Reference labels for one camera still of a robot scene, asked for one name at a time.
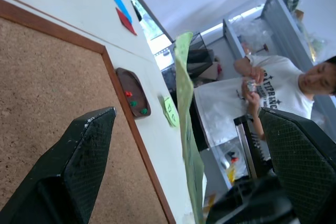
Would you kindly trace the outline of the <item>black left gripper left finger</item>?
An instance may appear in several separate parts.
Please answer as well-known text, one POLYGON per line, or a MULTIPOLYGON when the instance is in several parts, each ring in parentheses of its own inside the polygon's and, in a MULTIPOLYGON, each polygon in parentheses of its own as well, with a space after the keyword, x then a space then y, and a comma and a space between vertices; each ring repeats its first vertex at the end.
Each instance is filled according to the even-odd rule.
POLYGON ((106 170, 115 107, 74 119, 1 210, 1 223, 88 223, 106 170))

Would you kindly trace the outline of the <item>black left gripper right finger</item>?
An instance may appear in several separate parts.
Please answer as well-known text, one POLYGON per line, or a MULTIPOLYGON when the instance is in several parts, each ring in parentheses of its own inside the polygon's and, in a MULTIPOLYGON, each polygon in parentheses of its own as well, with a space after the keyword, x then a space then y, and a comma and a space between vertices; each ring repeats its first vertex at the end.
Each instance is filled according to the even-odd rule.
POLYGON ((335 223, 335 142, 312 120, 262 108, 275 173, 301 223, 335 223))

